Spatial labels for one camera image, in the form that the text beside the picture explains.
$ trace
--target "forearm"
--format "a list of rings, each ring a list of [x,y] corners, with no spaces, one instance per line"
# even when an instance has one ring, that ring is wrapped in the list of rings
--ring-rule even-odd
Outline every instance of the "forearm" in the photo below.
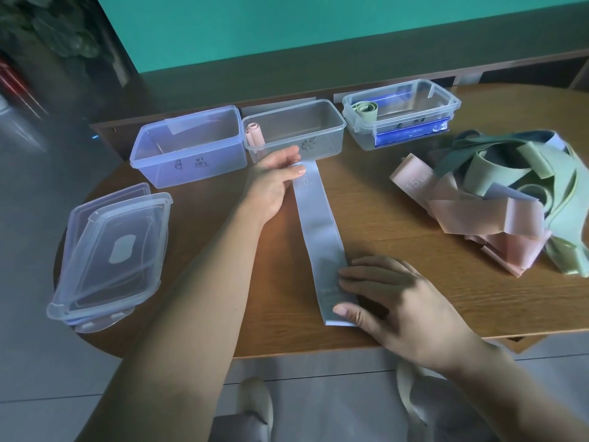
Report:
[[[252,211],[243,205],[233,211],[122,362],[80,440],[208,438],[260,232]]]
[[[584,423],[489,343],[469,350],[464,362],[445,375],[505,442],[589,440]]]

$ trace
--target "teal wall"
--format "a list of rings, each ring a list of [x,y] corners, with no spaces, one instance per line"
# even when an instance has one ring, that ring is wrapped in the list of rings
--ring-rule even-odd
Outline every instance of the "teal wall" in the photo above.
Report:
[[[581,1],[99,0],[139,72]]]

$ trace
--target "fingernail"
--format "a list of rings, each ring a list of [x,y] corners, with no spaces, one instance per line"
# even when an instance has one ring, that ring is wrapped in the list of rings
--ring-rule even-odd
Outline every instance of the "fingernail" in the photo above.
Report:
[[[337,304],[334,308],[333,308],[333,312],[336,315],[339,316],[343,316],[344,318],[348,315],[348,309],[346,309],[343,305],[341,304]]]

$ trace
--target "clear plastic container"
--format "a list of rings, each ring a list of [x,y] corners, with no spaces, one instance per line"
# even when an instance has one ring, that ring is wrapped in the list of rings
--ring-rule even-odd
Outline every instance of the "clear plastic container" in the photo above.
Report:
[[[378,104],[376,121],[361,118],[352,105]],[[344,96],[343,116],[354,140],[364,150],[416,140],[448,129],[460,99],[425,79],[401,82]]]
[[[302,160],[318,160],[342,151],[346,121],[335,105],[326,99],[299,103],[243,118],[243,129],[260,124],[265,145],[245,146],[257,163],[270,152],[298,145]]]
[[[171,196],[160,192],[94,211],[47,306],[47,316],[83,323],[82,331],[96,331],[153,295],[160,286],[171,204]],[[95,322],[84,328],[88,317]]]
[[[72,209],[68,219],[68,228],[65,232],[64,256],[61,260],[61,273],[63,274],[65,266],[70,261],[71,253],[78,244],[79,238],[86,229],[88,218],[92,213],[109,204],[118,203],[119,201],[135,199],[137,197],[148,196],[151,194],[149,183],[140,183],[135,186],[126,187],[120,191],[113,192],[99,199],[89,201]]]
[[[243,128],[233,105],[141,127],[130,163],[157,188],[246,167]]]

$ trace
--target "light blue resistance band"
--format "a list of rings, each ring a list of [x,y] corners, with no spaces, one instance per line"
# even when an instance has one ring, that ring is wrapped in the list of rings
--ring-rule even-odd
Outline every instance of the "light blue resistance band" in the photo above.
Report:
[[[353,326],[332,311],[340,302],[357,304],[357,298],[340,289],[337,282],[337,270],[348,266],[342,238],[329,207],[317,163],[305,161],[305,167],[305,175],[294,180],[293,187],[321,317],[327,326]]]

